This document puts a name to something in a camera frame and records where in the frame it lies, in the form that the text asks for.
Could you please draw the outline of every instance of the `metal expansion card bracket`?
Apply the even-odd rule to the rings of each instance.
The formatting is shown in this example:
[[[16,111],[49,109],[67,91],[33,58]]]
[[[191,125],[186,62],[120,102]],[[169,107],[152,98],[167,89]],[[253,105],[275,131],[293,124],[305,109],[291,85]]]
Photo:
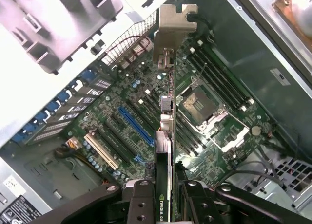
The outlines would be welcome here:
[[[197,13],[197,5],[182,5],[176,12],[175,5],[162,5],[159,9],[159,30],[154,36],[153,62],[168,76],[168,94],[161,96],[160,128],[156,131],[156,218],[157,221],[174,220],[175,197],[175,130],[176,130],[176,51],[184,37],[195,32],[196,23],[188,22],[189,13]]]

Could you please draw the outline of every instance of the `screw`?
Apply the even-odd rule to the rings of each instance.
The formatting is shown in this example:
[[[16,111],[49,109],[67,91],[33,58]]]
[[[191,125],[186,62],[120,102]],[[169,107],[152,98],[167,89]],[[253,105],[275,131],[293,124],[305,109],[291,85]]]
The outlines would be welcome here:
[[[114,191],[114,190],[116,190],[116,187],[115,186],[109,186],[109,187],[106,188],[106,190]]]
[[[147,182],[147,181],[142,181],[142,182],[140,183],[140,185],[141,185],[141,186],[148,185],[148,182]]]
[[[231,189],[229,187],[222,187],[221,189],[222,189],[222,191],[231,191]]]
[[[189,184],[190,186],[196,186],[197,182],[195,182],[195,181],[189,181],[188,184]]]

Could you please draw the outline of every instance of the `green circuit board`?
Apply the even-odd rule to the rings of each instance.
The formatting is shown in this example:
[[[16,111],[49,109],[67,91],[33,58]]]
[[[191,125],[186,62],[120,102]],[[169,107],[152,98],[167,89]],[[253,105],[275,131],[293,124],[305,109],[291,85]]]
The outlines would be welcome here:
[[[245,111],[227,103],[226,98],[220,95],[218,87],[207,80],[211,78],[205,72],[209,66],[205,65],[202,68],[188,59],[190,43],[186,41],[181,48],[183,49],[177,53],[176,66],[178,103],[176,160],[182,161],[188,169],[189,179],[200,179],[213,187],[224,174],[233,169],[233,165],[244,160],[259,146],[264,138],[262,135],[253,136],[249,132],[244,136],[244,142],[239,147],[234,147],[227,152],[222,152],[219,147],[235,140],[244,126],[249,129],[259,126],[262,133],[269,132],[270,118],[256,102],[245,103]],[[250,98],[248,92],[214,55],[210,47],[204,45],[203,50],[209,54],[214,65],[224,72],[227,79],[241,90],[242,95],[247,99]],[[159,96],[166,93],[168,82],[166,74],[159,73],[157,66],[152,63],[152,52],[141,55],[126,69],[116,69],[115,83],[76,118],[65,129],[63,135],[70,138],[68,132],[71,132],[83,143],[84,136],[89,131],[95,131],[93,137],[113,156],[118,163],[118,169],[112,173],[106,161],[91,149],[84,147],[79,151],[86,158],[93,157],[103,168],[103,173],[109,174],[110,179],[123,184],[128,179],[144,178],[144,163],[154,159],[151,139],[154,139],[154,133],[159,128]],[[205,93],[213,106],[225,108],[231,114],[216,123],[210,136],[212,140],[196,130],[197,120],[184,104],[195,90]],[[129,122],[129,115],[141,131]]]

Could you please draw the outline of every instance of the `metal bracket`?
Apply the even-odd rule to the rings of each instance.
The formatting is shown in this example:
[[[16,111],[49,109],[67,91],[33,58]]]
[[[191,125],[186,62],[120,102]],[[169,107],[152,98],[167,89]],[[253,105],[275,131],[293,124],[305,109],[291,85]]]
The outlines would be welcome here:
[[[154,35],[153,62],[157,64],[163,61],[163,65],[159,64],[159,68],[166,70],[165,67],[172,63],[170,54],[165,54],[164,49],[173,50],[176,54],[184,37],[188,33],[195,32],[197,23],[188,22],[186,17],[189,13],[197,13],[198,7],[195,4],[182,5],[182,12],[176,12],[175,5],[164,4],[159,9],[159,30]]]

